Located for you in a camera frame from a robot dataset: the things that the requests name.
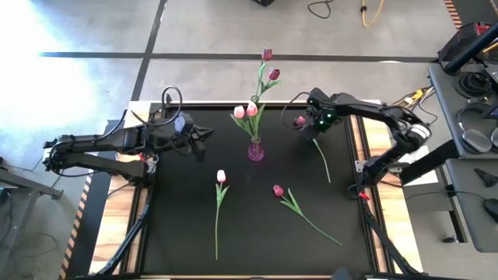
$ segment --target black cable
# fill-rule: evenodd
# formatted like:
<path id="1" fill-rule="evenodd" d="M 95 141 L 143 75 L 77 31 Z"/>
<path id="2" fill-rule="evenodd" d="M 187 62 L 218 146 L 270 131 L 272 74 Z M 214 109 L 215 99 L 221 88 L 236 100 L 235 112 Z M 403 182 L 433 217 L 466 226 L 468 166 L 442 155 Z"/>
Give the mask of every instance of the black cable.
<path id="1" fill-rule="evenodd" d="M 78 174 L 78 175 L 64 175 L 64 174 L 62 174 L 62 173 L 55 172 L 55 170 L 52 170 L 52 171 L 53 171 L 54 173 L 56 173 L 57 175 L 59 175 L 59 176 L 62 176 L 62 177 L 69 177 L 69 178 L 82 177 L 82 176 L 89 176 L 89 175 L 94 175 L 94 174 L 97 174 L 97 173 L 103 172 L 103 171 L 93 171 L 93 172 L 88 172 L 88 173 Z"/>
<path id="2" fill-rule="evenodd" d="M 384 180 L 381 180 L 381 183 L 382 183 L 382 184 L 388 184 L 388 185 L 393 186 L 393 187 L 403 187 L 402 185 L 398 185 L 398 184 L 389 183 L 389 182 L 384 181 Z"/>
<path id="3" fill-rule="evenodd" d="M 166 92 L 168 91 L 168 89 L 174 89 L 177 92 L 178 97 L 180 98 L 180 102 L 178 103 L 177 111 L 175 112 L 175 114 L 169 120 L 164 121 L 161 124 L 153 124 L 153 126 L 155 126 L 155 127 L 159 127 L 159 126 L 163 126 L 163 125 L 169 124 L 171 121 L 174 121 L 178 117 L 178 115 L 180 114 L 180 112 L 181 112 L 181 105 L 184 102 L 184 98 L 181 95 L 181 91 L 176 86 L 167 86 L 164 89 L 163 94 L 161 95 L 161 105 L 163 106 L 163 108 L 166 108 L 166 104 L 164 103 L 164 97 L 165 97 Z"/>
<path id="4" fill-rule="evenodd" d="M 478 196 L 480 198 L 482 198 L 482 200 L 486 200 L 482 195 L 480 194 L 476 194 L 476 193 L 473 193 L 473 192 L 469 192 L 469 191 L 431 191 L 431 192 L 427 192 L 427 193 L 423 193 L 423 194 L 412 194 L 410 195 L 409 197 L 407 197 L 405 200 L 409 200 L 410 198 L 414 198 L 416 196 L 420 196 L 420 195 L 427 195 L 427 194 L 441 194 L 441 193 L 460 193 L 460 194 L 473 194 L 475 196 Z"/>
<path id="5" fill-rule="evenodd" d="M 124 189 L 125 187 L 127 187 L 127 186 L 129 186 L 129 185 L 131 185 L 131 184 L 128 182 L 128 183 L 126 183 L 125 185 L 120 186 L 119 188 L 117 188 L 117 189 L 113 190 L 112 192 L 110 192 L 109 194 L 107 194 L 107 198 L 109 198 L 109 197 L 110 197 L 113 193 L 115 193 L 115 192 L 117 192 L 117 191 L 120 191 L 120 190 Z"/>
<path id="6" fill-rule="evenodd" d="M 481 72 L 462 72 L 455 78 L 455 89 L 461 96 L 471 99 L 494 94 L 489 77 Z"/>
<path id="7" fill-rule="evenodd" d="M 314 16 L 317 16 L 321 19 L 328 19 L 330 17 L 330 15 L 332 14 L 332 10 L 330 8 L 330 3 L 332 3 L 332 1 L 334 1 L 334 0 L 324 0 L 324 1 L 313 2 L 313 3 L 308 5 L 308 11 L 310 11 Z M 316 5 L 316 4 L 325 4 L 327 6 L 327 9 L 328 9 L 328 14 L 326 16 L 320 16 L 316 12 L 313 12 L 313 10 L 311 9 L 311 6 Z"/>
<path id="8" fill-rule="evenodd" d="M 294 102 L 296 99 L 299 98 L 299 96 L 302 96 L 303 94 L 306 94 L 308 96 L 311 96 L 310 93 L 307 93 L 307 92 L 301 92 L 299 93 L 298 95 L 296 95 L 296 97 L 292 98 L 282 109 L 282 113 L 280 114 L 280 118 L 282 120 L 282 124 L 283 126 L 285 126 L 286 128 L 290 128 L 290 129 L 296 129 L 296 128 L 299 128 L 298 126 L 289 126 L 286 124 L 286 122 L 283 120 L 283 117 L 284 117 L 284 114 L 286 113 L 286 110 L 287 110 L 287 107 L 292 104 L 292 102 Z"/>
<path id="9" fill-rule="evenodd" d="M 48 233 L 40 233 L 40 235 L 50 237 L 54 241 L 55 246 L 49 250 L 44 250 L 44 251 L 41 251 L 41 252 L 38 252 L 35 254 L 24 254 L 24 253 L 21 253 L 21 252 L 16 251 L 16 250 L 10 250 L 8 248 L 0 248 L 0 250 L 7 250 L 9 253 L 16 254 L 20 257 L 39 257 L 41 255 L 48 254 L 54 250 L 57 250 L 60 247 L 59 242 L 52 235 L 50 235 Z"/>
<path id="10" fill-rule="evenodd" d="M 10 208 L 9 208 L 9 214 L 3 219 L 2 225 L 5 224 L 5 219 L 9 218 L 9 226 L 7 227 L 7 231 L 5 232 L 5 235 L 2 237 L 0 240 L 0 244 L 2 244 L 5 241 L 5 238 L 10 233 L 10 229 L 12 228 L 12 205 L 14 204 L 12 200 L 12 195 L 10 194 L 10 191 L 6 191 L 7 195 L 9 196 L 9 202 L 10 202 Z"/>
<path id="11" fill-rule="evenodd" d="M 119 121 L 117 122 L 117 124 L 111 129 L 109 130 L 108 133 L 106 133 L 105 135 L 102 135 L 96 139 L 94 139 L 93 141 L 97 142 L 97 141 L 100 141 L 100 140 L 104 140 L 105 138 L 111 136 L 113 133 L 116 132 L 117 128 L 119 128 L 119 126 L 121 125 L 121 123 L 125 120 L 125 116 L 126 116 L 126 112 L 128 111 L 128 109 L 124 109 L 123 111 L 123 115 L 121 116 L 121 119 L 119 119 Z"/>
<path id="12" fill-rule="evenodd" d="M 429 123 L 429 125 L 433 125 L 433 123 L 435 123 L 435 122 L 437 121 L 437 119 L 438 119 L 437 115 L 432 114 L 432 113 L 430 113 L 429 111 L 427 111 L 427 110 L 425 110 L 424 108 L 422 108 L 422 105 L 421 105 L 421 103 L 420 103 L 420 102 L 418 102 L 418 103 L 417 103 L 417 106 L 418 106 L 418 107 L 420 108 L 420 110 L 422 110 L 424 113 L 429 114 L 429 115 L 431 115 L 431 116 L 433 116 L 433 117 L 434 117 L 434 120 L 433 120 L 433 121 L 431 121 L 431 122 Z"/>

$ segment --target electronic equipment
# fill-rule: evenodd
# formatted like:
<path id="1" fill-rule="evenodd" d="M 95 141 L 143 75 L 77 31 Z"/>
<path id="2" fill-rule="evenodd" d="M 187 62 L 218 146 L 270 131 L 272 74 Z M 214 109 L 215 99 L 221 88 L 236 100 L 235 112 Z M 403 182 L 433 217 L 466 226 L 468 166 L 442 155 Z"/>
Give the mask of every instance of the electronic equipment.
<path id="1" fill-rule="evenodd" d="M 458 125 L 463 133 L 461 134 L 461 144 L 469 152 L 479 154 L 491 150 L 498 151 L 498 128 L 493 129 L 490 136 L 485 136 L 482 132 L 474 128 L 465 128 L 461 116 L 468 111 L 483 113 L 489 109 L 485 103 L 469 103 L 463 107 L 457 115 Z"/>
<path id="2" fill-rule="evenodd" d="M 484 201 L 484 209 L 498 223 L 498 199 L 488 198 Z"/>
<path id="3" fill-rule="evenodd" d="M 489 107 L 488 110 L 482 112 L 482 117 L 486 119 L 498 120 L 498 102 L 495 102 L 493 105 Z"/>
<path id="4" fill-rule="evenodd" d="M 437 52 L 440 61 L 450 61 L 465 50 L 470 43 L 483 35 L 491 27 L 488 23 L 469 23 L 460 27 L 457 33 Z M 483 60 L 498 59 L 498 49 L 480 51 L 475 58 Z"/>

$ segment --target black table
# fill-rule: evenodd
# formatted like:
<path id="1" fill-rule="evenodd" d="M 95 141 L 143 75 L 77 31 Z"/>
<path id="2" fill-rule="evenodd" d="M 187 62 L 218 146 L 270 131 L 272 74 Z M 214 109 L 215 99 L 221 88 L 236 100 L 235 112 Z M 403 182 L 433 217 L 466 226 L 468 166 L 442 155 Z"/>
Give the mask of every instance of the black table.
<path id="1" fill-rule="evenodd" d="M 485 187 L 474 171 L 475 168 L 479 168 L 498 175 L 494 161 L 449 159 L 446 166 L 456 191 L 472 192 L 484 198 L 498 198 L 498 186 Z M 475 249 L 483 253 L 498 252 L 498 223 L 484 210 L 482 198 L 465 193 L 456 195 Z"/>
<path id="2" fill-rule="evenodd" d="M 466 65 L 462 71 L 478 72 L 483 67 L 481 65 Z M 498 72 L 498 66 L 490 65 L 489 71 Z M 423 174 L 441 166 L 447 159 L 496 159 L 496 168 L 498 169 L 498 153 L 487 152 L 484 154 L 473 154 L 468 152 L 461 144 L 460 138 L 463 131 L 458 126 L 458 111 L 465 106 L 466 99 L 459 95 L 454 88 L 455 77 L 446 74 L 440 65 L 434 64 L 429 66 L 430 81 L 436 90 L 437 99 L 443 109 L 444 119 L 450 128 L 452 139 L 434 149 L 427 156 L 424 156 L 409 168 L 405 168 L 400 174 L 403 184 L 422 176 Z M 466 128 L 475 128 L 485 135 L 496 128 L 495 120 L 484 120 L 478 113 L 468 112 L 462 116 Z"/>
<path id="3" fill-rule="evenodd" d="M 303 113 L 289 110 L 287 121 Z M 160 157 L 151 216 L 144 242 L 146 275 L 331 275 L 345 266 L 358 273 L 372 270 L 357 200 L 345 198 L 354 184 L 355 157 L 348 121 L 317 141 L 328 157 L 331 184 L 316 147 L 285 128 L 282 106 L 268 105 L 260 127 L 265 157 L 247 157 L 249 136 L 229 114 L 231 106 L 184 108 L 196 124 L 215 129 L 206 142 L 206 158 L 169 152 Z M 216 171 L 226 171 L 230 189 L 219 216 L 219 260 L 214 256 Z M 298 215 L 279 204 L 274 184 L 290 188 L 303 213 L 328 240 Z"/>

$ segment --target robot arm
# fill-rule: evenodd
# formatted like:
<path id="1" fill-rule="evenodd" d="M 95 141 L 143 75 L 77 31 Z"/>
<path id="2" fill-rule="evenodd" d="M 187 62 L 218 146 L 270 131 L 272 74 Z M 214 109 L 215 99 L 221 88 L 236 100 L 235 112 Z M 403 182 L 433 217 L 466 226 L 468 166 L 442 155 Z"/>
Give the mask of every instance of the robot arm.
<path id="1" fill-rule="evenodd" d="M 352 198 L 357 198 L 365 187 L 375 187 L 387 174 L 388 167 L 405 154 L 418 150 L 430 137 L 429 125 L 424 124 L 414 113 L 403 107 L 391 107 L 357 100 L 348 93 L 328 97 L 319 88 L 311 90 L 307 99 L 308 121 L 300 128 L 306 140 L 316 138 L 341 121 L 341 117 L 357 115 L 384 122 L 396 144 L 381 156 L 373 156 L 363 164 L 358 188 L 350 188 Z"/>
<path id="2" fill-rule="evenodd" d="M 111 175 L 119 174 L 131 183 L 145 182 L 149 169 L 145 161 L 123 163 L 93 156 L 88 152 L 154 155 L 175 150 L 183 156 L 194 153 L 197 160 L 202 161 L 205 155 L 203 142 L 212 133 L 210 128 L 196 126 L 189 114 L 180 113 L 174 121 L 161 126 L 144 123 L 122 129 L 116 126 L 106 135 L 59 136 L 52 142 L 45 142 L 44 149 L 50 149 L 50 152 L 43 164 L 47 171 L 57 174 L 63 169 L 79 166 Z"/>

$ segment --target pink glass vase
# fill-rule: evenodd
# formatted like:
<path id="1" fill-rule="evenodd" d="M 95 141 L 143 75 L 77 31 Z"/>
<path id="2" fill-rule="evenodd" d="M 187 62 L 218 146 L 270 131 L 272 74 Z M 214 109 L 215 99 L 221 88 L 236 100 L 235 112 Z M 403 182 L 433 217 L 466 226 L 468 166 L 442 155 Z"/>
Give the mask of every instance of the pink glass vase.
<path id="1" fill-rule="evenodd" d="M 252 161 L 259 161 L 265 156 L 265 150 L 261 147 L 261 139 L 251 139 L 251 144 L 247 151 L 247 157 Z"/>

